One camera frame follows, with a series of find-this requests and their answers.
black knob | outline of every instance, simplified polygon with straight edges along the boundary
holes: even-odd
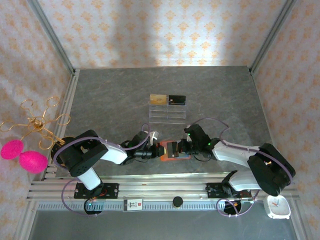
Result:
[[[176,196],[172,202],[173,206],[175,206],[176,208],[180,208],[181,205],[184,203],[184,200],[182,199],[182,197]]]

patterned wallpaper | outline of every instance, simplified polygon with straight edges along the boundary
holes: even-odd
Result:
[[[56,54],[26,0],[0,2],[0,123],[12,120],[26,123],[27,113],[19,109],[25,99],[33,99],[33,112],[45,109],[46,99],[65,91],[70,74]],[[48,118],[56,109],[49,109]],[[20,139],[25,128],[0,132],[0,149],[9,140]],[[24,150],[38,151],[39,135],[24,140]],[[11,240],[26,204],[33,175],[23,170],[18,160],[0,159],[0,239]]]
[[[40,0],[74,68],[250,66],[285,0]]]
[[[296,169],[296,186],[319,239],[319,0],[296,3],[254,78],[275,144]]]

floral wallpaper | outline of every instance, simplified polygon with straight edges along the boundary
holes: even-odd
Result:
[[[70,74],[26,0],[0,1],[0,16],[0,123],[11,120],[25,124],[29,114],[19,108],[20,103],[32,99],[33,113],[43,113],[48,97],[62,97]],[[55,117],[56,110],[48,110],[48,119]],[[26,131],[15,127],[0,132],[0,149]],[[39,140],[38,133],[27,136],[24,151],[39,151]],[[11,240],[34,176],[23,170],[17,159],[0,158],[0,164],[0,239]]]
[[[320,1],[296,3],[254,78],[275,144],[296,169],[296,186],[319,239]]]
[[[286,0],[40,0],[74,68],[250,66]]]

gray marble surface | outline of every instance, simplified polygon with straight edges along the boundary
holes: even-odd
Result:
[[[185,95],[186,123],[215,117],[230,125],[224,138],[242,145],[271,142],[258,94],[246,66],[187,66],[81,70],[71,108],[66,136],[93,129],[113,143],[131,140],[149,120],[150,94]],[[223,126],[213,120],[199,123],[211,137]],[[151,124],[159,140],[179,140],[185,125]],[[94,166],[100,176],[229,172],[244,167],[229,163],[199,162],[195,159],[126,166],[100,160]],[[59,169],[57,177],[68,173]]]

gold card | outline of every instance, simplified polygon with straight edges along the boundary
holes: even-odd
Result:
[[[157,104],[157,105],[168,104],[167,95],[150,94],[150,104]]]

